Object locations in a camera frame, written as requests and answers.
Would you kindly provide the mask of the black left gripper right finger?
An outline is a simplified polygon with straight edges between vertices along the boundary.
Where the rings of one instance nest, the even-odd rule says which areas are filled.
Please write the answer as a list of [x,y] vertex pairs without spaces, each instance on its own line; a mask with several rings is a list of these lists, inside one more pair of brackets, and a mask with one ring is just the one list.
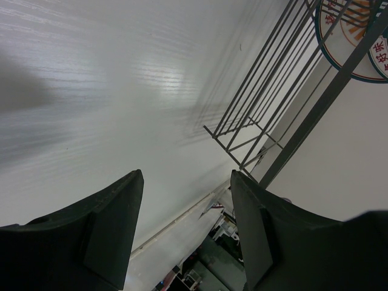
[[241,172],[230,179],[246,290],[386,290],[387,212],[308,212]]

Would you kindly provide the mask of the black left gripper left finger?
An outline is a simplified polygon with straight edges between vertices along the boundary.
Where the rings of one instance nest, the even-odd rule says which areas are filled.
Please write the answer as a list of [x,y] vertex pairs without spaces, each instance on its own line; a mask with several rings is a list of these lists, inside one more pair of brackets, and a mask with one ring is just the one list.
[[27,224],[1,228],[2,290],[122,290],[144,178],[108,187]]

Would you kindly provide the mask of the green rim plate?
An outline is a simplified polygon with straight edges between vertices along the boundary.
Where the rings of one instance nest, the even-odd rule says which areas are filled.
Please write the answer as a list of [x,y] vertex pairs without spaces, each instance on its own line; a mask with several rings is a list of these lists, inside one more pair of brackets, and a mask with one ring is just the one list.
[[369,59],[378,72],[387,80],[388,72],[388,51],[387,51],[387,33],[380,35],[371,46],[368,52]]

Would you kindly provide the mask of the orange sunburst plate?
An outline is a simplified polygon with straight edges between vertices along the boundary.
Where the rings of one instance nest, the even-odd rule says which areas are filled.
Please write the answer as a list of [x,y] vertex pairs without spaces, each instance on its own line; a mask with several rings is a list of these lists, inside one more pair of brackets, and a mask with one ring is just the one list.
[[378,1],[321,1],[316,6],[315,31],[321,51],[330,64],[341,69],[367,32]]

